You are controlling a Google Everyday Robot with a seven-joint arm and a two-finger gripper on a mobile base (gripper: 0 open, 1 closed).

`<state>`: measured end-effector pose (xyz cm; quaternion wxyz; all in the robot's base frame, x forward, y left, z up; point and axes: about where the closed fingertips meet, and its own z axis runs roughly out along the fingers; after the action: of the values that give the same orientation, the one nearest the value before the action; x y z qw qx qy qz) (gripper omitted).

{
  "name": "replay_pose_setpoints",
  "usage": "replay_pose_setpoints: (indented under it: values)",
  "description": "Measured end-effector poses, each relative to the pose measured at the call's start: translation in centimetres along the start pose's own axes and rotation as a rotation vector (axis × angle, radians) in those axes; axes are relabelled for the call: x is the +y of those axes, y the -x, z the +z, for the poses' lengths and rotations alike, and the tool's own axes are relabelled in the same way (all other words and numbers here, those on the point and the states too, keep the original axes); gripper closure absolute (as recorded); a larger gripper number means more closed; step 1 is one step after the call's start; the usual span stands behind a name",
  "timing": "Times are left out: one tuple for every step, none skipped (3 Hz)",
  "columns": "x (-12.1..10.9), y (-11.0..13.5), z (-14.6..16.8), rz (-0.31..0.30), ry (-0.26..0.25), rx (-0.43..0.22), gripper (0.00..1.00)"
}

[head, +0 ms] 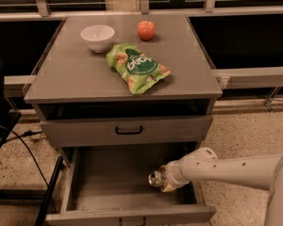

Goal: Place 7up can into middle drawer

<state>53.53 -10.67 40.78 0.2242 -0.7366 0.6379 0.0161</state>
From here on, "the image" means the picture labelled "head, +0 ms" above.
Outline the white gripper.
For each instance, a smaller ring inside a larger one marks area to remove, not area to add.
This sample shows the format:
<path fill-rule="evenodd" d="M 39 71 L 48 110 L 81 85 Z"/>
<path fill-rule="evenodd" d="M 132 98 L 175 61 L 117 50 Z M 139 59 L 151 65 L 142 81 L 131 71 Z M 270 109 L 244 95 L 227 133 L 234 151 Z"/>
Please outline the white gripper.
<path fill-rule="evenodd" d="M 180 188 L 190 182 L 184 177 L 178 160 L 162 165 L 159 169 L 165 171 L 167 183 L 160 189 L 164 193 L 175 191 L 176 188 Z"/>

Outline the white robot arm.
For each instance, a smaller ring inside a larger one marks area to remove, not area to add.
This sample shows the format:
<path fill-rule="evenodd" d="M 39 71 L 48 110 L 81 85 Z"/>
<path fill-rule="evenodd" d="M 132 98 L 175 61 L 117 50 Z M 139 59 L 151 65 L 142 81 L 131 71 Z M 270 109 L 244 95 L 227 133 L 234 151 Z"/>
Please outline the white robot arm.
<path fill-rule="evenodd" d="M 163 192 L 202 181 L 267 190 L 264 226 L 283 226 L 283 154 L 218 159 L 213 150 L 202 147 L 161 169 Z"/>

